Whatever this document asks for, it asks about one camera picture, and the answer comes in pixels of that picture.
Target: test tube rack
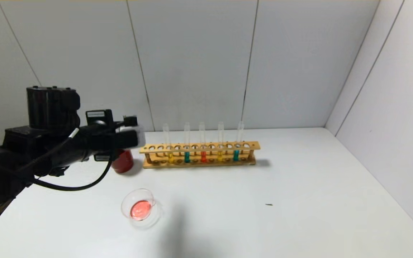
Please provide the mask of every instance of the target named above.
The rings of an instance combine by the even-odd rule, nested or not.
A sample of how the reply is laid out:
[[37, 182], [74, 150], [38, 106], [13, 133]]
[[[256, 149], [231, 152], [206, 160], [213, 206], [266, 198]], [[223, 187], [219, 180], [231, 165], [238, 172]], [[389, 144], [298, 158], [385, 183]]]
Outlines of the test tube rack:
[[[217, 166], [242, 166], [255, 165], [254, 151], [260, 150], [259, 142], [210, 142], [202, 145], [191, 143], [189, 148], [184, 144], [146, 144], [139, 153], [145, 155], [143, 168], [188, 168], [188, 167], [217, 167]], [[222, 152], [222, 161], [218, 160], [218, 151]], [[239, 159], [233, 160], [234, 151], [239, 152]], [[190, 153], [190, 162], [185, 162], [184, 153]], [[206, 162], [201, 161], [201, 152], [206, 152]], [[169, 153], [173, 154], [174, 162], [168, 160]]]

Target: panel seam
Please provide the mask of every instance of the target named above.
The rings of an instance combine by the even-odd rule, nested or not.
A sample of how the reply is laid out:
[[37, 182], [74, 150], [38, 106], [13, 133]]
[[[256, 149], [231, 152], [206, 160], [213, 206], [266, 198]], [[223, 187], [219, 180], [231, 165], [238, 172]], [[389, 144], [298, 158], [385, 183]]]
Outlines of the panel seam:
[[18, 41], [18, 38], [17, 38], [17, 36], [15, 35], [15, 32], [14, 32], [12, 26], [11, 26], [10, 23], [9, 23], [9, 19], [7, 18], [7, 16], [6, 16], [5, 12], [4, 12], [4, 9], [3, 9], [3, 6], [1, 5], [1, 3], [0, 3], [0, 8], [1, 8], [1, 12], [2, 12], [3, 15], [4, 15], [4, 18], [5, 18], [6, 22], [7, 22], [7, 24], [9, 25], [10, 31], [12, 31], [12, 34], [13, 34], [13, 36], [14, 36], [14, 38], [15, 38], [15, 41], [17, 42], [18, 46], [20, 47], [20, 50], [22, 51], [23, 56], [25, 57], [25, 60], [27, 61], [28, 65], [30, 66], [30, 69], [31, 69], [31, 71], [33, 72], [33, 75], [36, 77], [36, 80], [38, 81], [39, 86], [42, 87], [42, 83], [41, 83], [41, 81], [39, 80], [38, 76], [36, 75], [36, 72], [34, 72], [33, 66], [31, 65], [30, 61], [28, 60], [28, 57], [27, 57], [27, 55], [25, 54], [25, 51], [23, 51], [22, 45], [20, 44], [20, 41]]
[[355, 59], [354, 59], [353, 63], [352, 63], [351, 66], [350, 66], [350, 70], [349, 70], [349, 72], [348, 72], [348, 74], [347, 74], [347, 77], [345, 78], [345, 81], [344, 81], [344, 83], [343, 83], [343, 85], [342, 85], [342, 89], [341, 89], [341, 91], [339, 92], [339, 94], [337, 95], [337, 99], [336, 99], [336, 101], [334, 102], [334, 106], [333, 106], [333, 108], [332, 108], [332, 110], [331, 110], [331, 113], [329, 114], [328, 119], [326, 120], [326, 123], [324, 123], [324, 126], [323, 126], [324, 128], [326, 128], [326, 125], [328, 124], [329, 118], [331, 117], [334, 109], [336, 108], [336, 104], [337, 104], [337, 102], [339, 101], [339, 98], [341, 97], [342, 92], [344, 91], [345, 85], [347, 84], [348, 78], [350, 77], [351, 70], [353, 70], [353, 67], [354, 67], [354, 65], [355, 65], [355, 63], [356, 63], [356, 60], [357, 60], [358, 55], [359, 55], [359, 52], [361, 51], [362, 45], [364, 44], [364, 41], [366, 40], [366, 36], [367, 36], [367, 34], [369, 33], [369, 29], [371, 28], [372, 21], [373, 21], [374, 18], [375, 18], [375, 14], [377, 13], [377, 10], [378, 10], [378, 8], [379, 8], [380, 2], [382, 2], [382, 0], [379, 0], [379, 3], [377, 4], [377, 7], [375, 7], [374, 14], [372, 15], [372, 19], [371, 19], [371, 21], [370, 21], [370, 23], [369, 23], [369, 26], [367, 27], [367, 30], [366, 30], [366, 34], [364, 34], [364, 37], [362, 38], [361, 45], [359, 46], [359, 49], [358, 49], [358, 51], [356, 52]]
[[243, 93], [243, 106], [241, 108], [241, 121], [243, 121], [243, 115], [244, 115], [244, 112], [245, 112], [246, 90], [248, 88], [248, 78], [250, 77], [251, 54], [253, 53], [254, 32], [256, 31], [256, 21], [257, 21], [257, 10], [258, 10], [258, 8], [259, 8], [259, 0], [257, 0], [256, 14], [254, 15], [253, 35], [251, 36], [250, 58], [248, 60], [248, 71], [246, 72], [245, 92]]
[[368, 74], [367, 74], [367, 76], [366, 76], [366, 79], [365, 79], [364, 82], [362, 83], [362, 86], [361, 86], [361, 88], [359, 89], [358, 94], [357, 94], [356, 97], [355, 97], [355, 100], [353, 101], [353, 103], [351, 103], [351, 106], [350, 106], [350, 108], [349, 108], [346, 116], [344, 117], [344, 120], [342, 121], [342, 124], [340, 125], [339, 129], [337, 130], [335, 137], [337, 137], [337, 134], [339, 134], [339, 132], [341, 131], [342, 126], [344, 125], [345, 120], [347, 119], [348, 115], [350, 114], [351, 109], [352, 109], [353, 106], [355, 105], [356, 100], [358, 99], [358, 96], [361, 94], [361, 91], [362, 91], [364, 85], [366, 84], [367, 79], [369, 79], [369, 75], [371, 75], [371, 72], [372, 72], [372, 70], [374, 69], [375, 64], [377, 63], [377, 60], [379, 59], [380, 54], [382, 53], [382, 50], [383, 50], [383, 48], [384, 48], [384, 46], [385, 46], [385, 44], [386, 44], [386, 42], [387, 42], [387, 40], [388, 40], [388, 37], [390, 36], [391, 31], [393, 30], [393, 27], [395, 26], [396, 20], [397, 20], [397, 18], [398, 18], [398, 16], [399, 16], [399, 13], [401, 12], [401, 8], [403, 8], [403, 4], [404, 4], [405, 1], [406, 1], [406, 0], [403, 0], [403, 2], [401, 3], [401, 5], [400, 5], [400, 7], [399, 7], [399, 10], [398, 10], [398, 13], [396, 13], [396, 17], [395, 17], [393, 23], [391, 24], [391, 27], [390, 27], [390, 30], [388, 31], [388, 34], [386, 35], [385, 41], [383, 42], [382, 47], [380, 48], [379, 54], [378, 54], [377, 57], [375, 58], [374, 63], [372, 64], [372, 67], [371, 67], [371, 69], [369, 70], [369, 72], [368, 72]]
[[132, 28], [133, 41], [135, 42], [135, 47], [136, 47], [136, 54], [138, 55], [139, 68], [141, 69], [141, 76], [143, 78], [144, 91], [146, 92], [146, 100], [148, 101], [149, 114], [151, 116], [152, 128], [154, 129], [154, 131], [156, 131], [156, 126], [154, 124], [154, 118], [152, 117], [151, 103], [149, 102], [148, 90], [146, 88], [146, 80], [144, 79], [143, 66], [141, 65], [141, 58], [139, 57], [138, 44], [136, 43], [135, 30], [133, 29], [133, 21], [132, 21], [132, 15], [130, 13], [130, 6], [128, 4], [128, 0], [126, 0], [125, 2], [127, 4], [128, 17], [130, 18], [130, 26]]

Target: glass petri dish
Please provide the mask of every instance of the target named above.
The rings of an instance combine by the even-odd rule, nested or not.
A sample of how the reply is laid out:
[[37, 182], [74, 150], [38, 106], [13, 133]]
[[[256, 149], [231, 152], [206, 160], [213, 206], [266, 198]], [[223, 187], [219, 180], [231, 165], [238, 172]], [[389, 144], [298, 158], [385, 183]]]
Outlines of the glass petri dish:
[[160, 217], [160, 208], [148, 189], [131, 191], [122, 201], [122, 214], [137, 228], [152, 227]]

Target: red container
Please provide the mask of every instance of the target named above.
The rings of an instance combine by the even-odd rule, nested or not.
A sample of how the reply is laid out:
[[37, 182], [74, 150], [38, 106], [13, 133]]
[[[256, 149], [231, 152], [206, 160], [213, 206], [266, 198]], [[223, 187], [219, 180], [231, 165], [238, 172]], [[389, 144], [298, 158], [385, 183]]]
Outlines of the red container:
[[116, 173], [125, 173], [133, 167], [133, 156], [131, 151], [125, 150], [119, 158], [111, 165]]

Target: glass test tube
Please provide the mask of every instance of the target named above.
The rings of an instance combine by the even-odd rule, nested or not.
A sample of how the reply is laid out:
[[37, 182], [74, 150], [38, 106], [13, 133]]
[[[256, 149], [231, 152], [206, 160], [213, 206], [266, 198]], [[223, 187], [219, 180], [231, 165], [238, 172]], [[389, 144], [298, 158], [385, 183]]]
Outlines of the glass test tube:
[[[200, 122], [200, 124], [199, 124], [199, 132], [200, 132], [200, 148], [201, 149], [203, 149], [203, 148], [205, 148], [206, 147], [206, 145], [205, 145], [205, 124], [203, 123], [203, 122]], [[206, 162], [207, 160], [207, 152], [203, 149], [201, 152], [200, 152], [200, 154], [201, 154], [201, 160], [200, 161], [202, 161], [202, 162]]]
[[219, 150], [218, 150], [218, 161], [223, 161], [223, 151], [221, 150], [224, 148], [224, 123], [218, 123], [218, 142], [219, 142]]
[[[168, 128], [168, 124], [163, 124], [163, 137], [165, 139], [165, 145], [167, 145], [167, 149], [171, 150], [172, 149], [172, 144], [170, 142], [170, 129]], [[175, 159], [173, 157], [173, 153], [169, 152], [168, 153], [168, 161], [169, 163], [174, 163]]]
[[[184, 145], [185, 148], [190, 149], [190, 124], [189, 122], [186, 122], [184, 124]], [[184, 162], [185, 163], [190, 163], [190, 153], [189, 151], [184, 153]]]
[[[237, 128], [237, 140], [236, 140], [236, 147], [240, 147], [241, 144], [241, 139], [243, 137], [243, 128], [245, 127], [245, 124], [243, 124], [243, 121], [240, 121], [238, 123], [238, 128]], [[239, 150], [234, 151], [234, 161], [238, 161], [238, 155], [240, 154]]]

